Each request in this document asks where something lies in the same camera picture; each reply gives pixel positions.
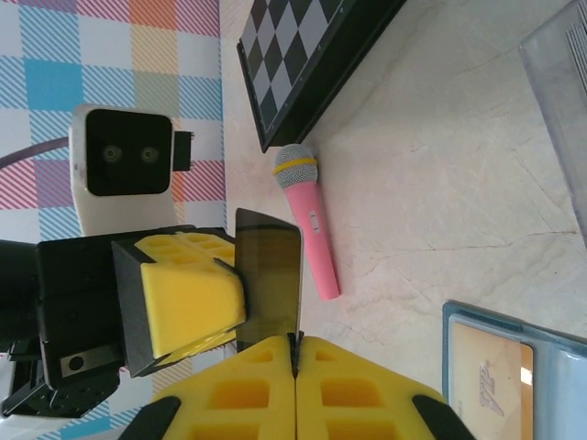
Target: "camera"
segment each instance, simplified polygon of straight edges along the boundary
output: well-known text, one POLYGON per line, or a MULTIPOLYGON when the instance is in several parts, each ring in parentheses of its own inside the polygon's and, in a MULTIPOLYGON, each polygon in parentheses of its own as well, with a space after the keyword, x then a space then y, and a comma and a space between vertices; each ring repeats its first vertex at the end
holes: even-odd
POLYGON ((70 127, 72 195, 86 236, 178 224, 166 115, 82 104, 70 127))

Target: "plaid wallpaper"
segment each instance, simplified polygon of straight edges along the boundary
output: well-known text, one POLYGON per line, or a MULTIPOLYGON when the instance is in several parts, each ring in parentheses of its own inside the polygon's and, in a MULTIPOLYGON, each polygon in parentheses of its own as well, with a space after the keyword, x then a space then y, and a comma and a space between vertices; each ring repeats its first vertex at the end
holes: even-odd
MULTIPOLYGON (((0 0, 0 156, 67 136, 83 102, 139 107, 195 133, 192 170, 175 173, 178 216, 226 224, 218 0, 0 0)), ((66 148, 0 170, 0 239, 80 235, 66 148)), ((129 380, 84 419, 40 439, 128 424, 153 392, 218 352, 129 380)))

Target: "marble table surface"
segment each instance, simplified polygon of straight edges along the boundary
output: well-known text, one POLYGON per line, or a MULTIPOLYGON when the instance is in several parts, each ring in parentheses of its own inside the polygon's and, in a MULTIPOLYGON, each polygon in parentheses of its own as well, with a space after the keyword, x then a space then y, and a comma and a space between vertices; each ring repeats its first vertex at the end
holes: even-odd
MULTIPOLYGON (((260 153, 236 44, 251 0, 221 0, 227 216, 293 220, 260 153)), ((408 0, 305 144, 319 161, 342 296, 305 267, 302 328, 441 385, 449 299, 587 336, 587 252, 522 66, 566 0, 408 0)))

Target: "pink microphone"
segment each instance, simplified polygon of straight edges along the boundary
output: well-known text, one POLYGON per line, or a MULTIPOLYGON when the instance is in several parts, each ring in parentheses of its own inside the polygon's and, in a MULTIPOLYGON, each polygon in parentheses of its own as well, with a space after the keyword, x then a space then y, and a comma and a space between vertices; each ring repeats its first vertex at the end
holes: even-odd
POLYGON ((334 300, 340 291, 318 197, 316 159, 308 148, 299 144, 288 145, 277 153, 273 175, 285 191, 295 221, 304 234, 305 255, 314 274, 318 295, 324 301, 334 300))

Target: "camera lens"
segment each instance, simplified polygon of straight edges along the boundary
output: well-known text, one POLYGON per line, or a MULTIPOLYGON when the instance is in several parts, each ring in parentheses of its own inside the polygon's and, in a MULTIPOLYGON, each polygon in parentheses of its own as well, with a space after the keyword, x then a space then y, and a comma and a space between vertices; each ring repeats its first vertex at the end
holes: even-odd
POLYGON ((102 152, 104 160, 108 163, 115 163, 122 159, 122 149, 116 145, 108 145, 102 152))
POLYGON ((140 158, 147 163, 155 163, 159 159, 159 151, 153 147, 146 147, 140 152, 140 158))

